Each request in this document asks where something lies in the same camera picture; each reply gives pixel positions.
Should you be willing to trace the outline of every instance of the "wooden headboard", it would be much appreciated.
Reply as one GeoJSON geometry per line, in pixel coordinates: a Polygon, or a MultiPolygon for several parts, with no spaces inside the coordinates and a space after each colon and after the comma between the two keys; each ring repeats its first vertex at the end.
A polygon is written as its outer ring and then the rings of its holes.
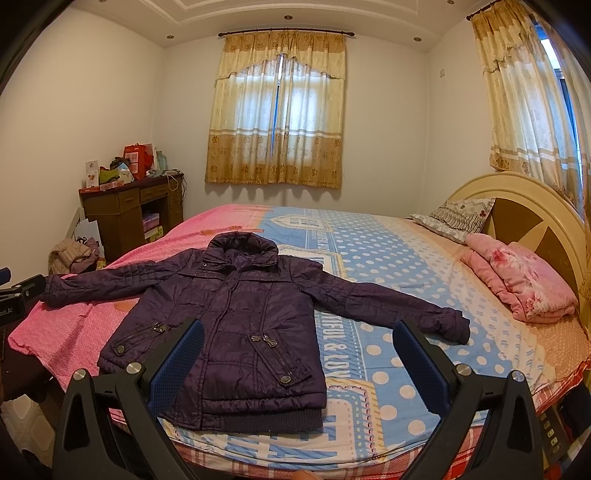
{"type": "Polygon", "coordinates": [[[585,234],[575,209],[550,187],[513,172],[478,177],[449,199],[481,197],[496,197],[483,233],[505,244],[518,242],[546,260],[579,297],[581,320],[590,328],[589,304],[579,294],[587,268],[585,234]]]}

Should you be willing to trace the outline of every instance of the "bed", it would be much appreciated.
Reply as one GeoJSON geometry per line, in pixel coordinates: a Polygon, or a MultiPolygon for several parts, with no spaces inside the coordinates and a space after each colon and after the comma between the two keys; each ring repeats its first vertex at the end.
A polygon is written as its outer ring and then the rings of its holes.
{"type": "MultiPolygon", "coordinates": [[[[576,212],[551,189],[528,177],[498,173],[475,179],[451,199],[495,196],[485,231],[505,243],[535,250],[578,291],[586,265],[584,231],[576,212]]],[[[504,376],[521,370],[545,410],[583,378],[591,362],[586,331],[589,305],[554,325],[527,325],[459,261],[463,247],[411,220],[290,207],[226,205],[197,215],[165,238],[140,247],[111,266],[161,260],[186,248],[204,248],[218,233],[252,231],[280,252],[316,260],[351,282],[371,281],[463,310],[468,345],[430,338],[454,363],[504,376]]],[[[12,348],[36,355],[67,387],[72,371],[97,374],[96,338],[106,343],[137,299],[80,303],[50,310],[37,306],[9,338],[12,348]]],[[[186,461],[253,478],[290,478],[308,469],[324,478],[399,478],[439,418],[417,395],[386,328],[316,311],[316,330],[327,381],[323,428],[297,435],[191,432],[162,421],[186,461]]],[[[478,441],[485,412],[473,427],[449,478],[459,475],[478,441]]],[[[121,423],[124,419],[115,414],[121,423]]]]}

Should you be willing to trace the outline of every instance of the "pink folded blanket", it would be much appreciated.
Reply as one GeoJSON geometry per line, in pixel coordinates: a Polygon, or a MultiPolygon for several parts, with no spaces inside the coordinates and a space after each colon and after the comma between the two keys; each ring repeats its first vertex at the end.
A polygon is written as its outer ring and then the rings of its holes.
{"type": "Polygon", "coordinates": [[[509,305],[515,320],[554,323],[574,313],[578,300],[573,290],[528,248],[515,242],[505,245],[482,233],[468,235],[466,245],[471,249],[462,261],[509,305]]]}

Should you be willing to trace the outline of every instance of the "purple jacket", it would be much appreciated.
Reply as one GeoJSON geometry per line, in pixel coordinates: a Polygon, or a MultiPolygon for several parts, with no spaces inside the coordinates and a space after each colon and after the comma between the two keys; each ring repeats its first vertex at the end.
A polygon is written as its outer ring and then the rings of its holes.
{"type": "Polygon", "coordinates": [[[108,372],[142,362],[186,318],[200,319],[205,344],[164,415],[192,430],[294,433],[322,426],[326,383],[314,304],[392,327],[413,319],[425,333],[466,343],[469,321],[451,308],[373,283],[351,283],[314,261],[279,255],[253,233],[223,233],[207,249],[161,262],[50,277],[51,307],[145,292],[102,349],[108,372]]]}

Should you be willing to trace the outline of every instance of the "jacket zipper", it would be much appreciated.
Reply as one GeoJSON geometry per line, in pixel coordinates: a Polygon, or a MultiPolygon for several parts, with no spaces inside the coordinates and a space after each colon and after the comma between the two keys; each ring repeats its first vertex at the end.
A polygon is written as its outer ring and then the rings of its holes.
{"type": "Polygon", "coordinates": [[[123,353],[125,353],[125,345],[123,345],[123,343],[125,343],[125,342],[139,336],[139,335],[143,335],[144,333],[149,332],[150,330],[153,330],[158,333],[163,333],[166,330],[168,330],[168,325],[166,325],[165,323],[162,323],[162,322],[154,323],[151,327],[141,329],[139,332],[132,333],[131,335],[128,335],[127,337],[119,340],[119,342],[117,342],[117,345],[115,345],[113,347],[113,349],[115,350],[116,353],[122,355],[123,353]]]}
{"type": "Polygon", "coordinates": [[[289,375],[289,377],[291,377],[290,380],[285,383],[288,384],[293,380],[297,380],[296,375],[293,373],[293,371],[291,370],[291,367],[287,364],[287,362],[285,361],[283,356],[277,350],[275,350],[275,347],[277,346],[277,341],[271,339],[266,333],[262,334],[262,339],[268,346],[271,347],[271,349],[272,349],[271,351],[273,352],[273,355],[275,356],[275,358],[277,358],[277,361],[281,364],[285,373],[287,375],[289,375]]]}

